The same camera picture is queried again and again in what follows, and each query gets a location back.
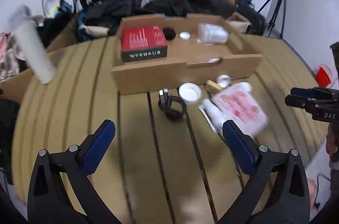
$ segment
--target pink printed package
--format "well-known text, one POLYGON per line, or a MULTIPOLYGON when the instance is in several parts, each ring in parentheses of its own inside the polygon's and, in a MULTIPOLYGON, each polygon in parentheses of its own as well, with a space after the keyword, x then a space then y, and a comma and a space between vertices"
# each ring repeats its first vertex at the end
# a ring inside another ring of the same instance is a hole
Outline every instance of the pink printed package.
POLYGON ((237 83, 213 96, 212 102, 227 120, 233 120, 240 130, 252 139, 268 124, 268 117, 246 91, 243 83, 237 83))

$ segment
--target white plastic bottle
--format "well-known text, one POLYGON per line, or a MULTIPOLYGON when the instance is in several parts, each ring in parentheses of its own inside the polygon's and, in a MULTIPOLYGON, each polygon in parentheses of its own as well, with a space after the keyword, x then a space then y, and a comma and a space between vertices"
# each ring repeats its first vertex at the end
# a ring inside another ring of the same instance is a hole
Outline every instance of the white plastic bottle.
POLYGON ((56 68, 48 58, 35 22, 28 18, 29 10, 25 6, 19 7, 11 16, 12 34, 18 42, 26 62, 42 84, 49 83, 56 68))
POLYGON ((222 136, 222 125, 227 121, 225 116, 209 99, 204 99, 202 104, 204 105, 205 111, 211 119, 213 126, 222 136))

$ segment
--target blue gripper pad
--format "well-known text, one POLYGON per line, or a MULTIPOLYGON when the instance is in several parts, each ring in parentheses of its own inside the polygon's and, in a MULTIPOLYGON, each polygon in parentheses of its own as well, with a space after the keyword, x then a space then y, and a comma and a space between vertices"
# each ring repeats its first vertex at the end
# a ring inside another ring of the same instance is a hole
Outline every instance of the blue gripper pad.
POLYGON ((115 125, 110 120, 105 120, 96 132, 89 137, 94 138, 86 153, 82 155, 82 168, 81 172, 84 175, 95 173, 106 150, 110 146, 115 136, 115 125))
POLYGON ((224 122, 222 126, 222 136, 225 139, 228 147, 231 149, 231 152, 237 160, 242 172, 248 175, 255 174, 255 163, 257 161, 256 157, 258 156, 255 156, 253 153, 257 153, 257 151, 251 151, 251 147, 248 147, 243 139, 245 136, 250 136, 244 135, 232 120, 224 122))
POLYGON ((313 98, 314 90, 313 89, 303 89, 303 88, 292 88, 290 91, 291 95, 313 98))

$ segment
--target red container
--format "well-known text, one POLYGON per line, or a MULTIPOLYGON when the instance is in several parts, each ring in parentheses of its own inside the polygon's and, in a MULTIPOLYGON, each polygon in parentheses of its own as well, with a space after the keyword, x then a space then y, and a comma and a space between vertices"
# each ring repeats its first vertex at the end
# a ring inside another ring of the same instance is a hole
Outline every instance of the red container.
POLYGON ((167 57, 167 42, 158 26, 125 29, 121 43, 123 62, 167 57))
POLYGON ((323 87, 323 88, 326 88, 331 83, 331 79, 329 75, 327 74, 325 69, 322 68, 321 66, 319 67, 319 70, 316 74, 316 81, 319 87, 323 87))

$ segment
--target white tube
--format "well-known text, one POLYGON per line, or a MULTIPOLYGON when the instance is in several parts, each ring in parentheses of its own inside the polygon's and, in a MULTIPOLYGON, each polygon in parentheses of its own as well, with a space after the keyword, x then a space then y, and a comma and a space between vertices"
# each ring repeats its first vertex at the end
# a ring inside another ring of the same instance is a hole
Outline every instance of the white tube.
POLYGON ((218 107, 211 103, 209 99, 204 99, 202 104, 204 105, 204 108, 210 117, 211 123, 222 137, 222 125, 225 121, 227 121, 225 116, 218 107))
POLYGON ((12 33, 22 49, 26 62, 39 81, 42 84, 49 83, 56 73, 56 68, 47 57, 33 21, 23 21, 12 33))

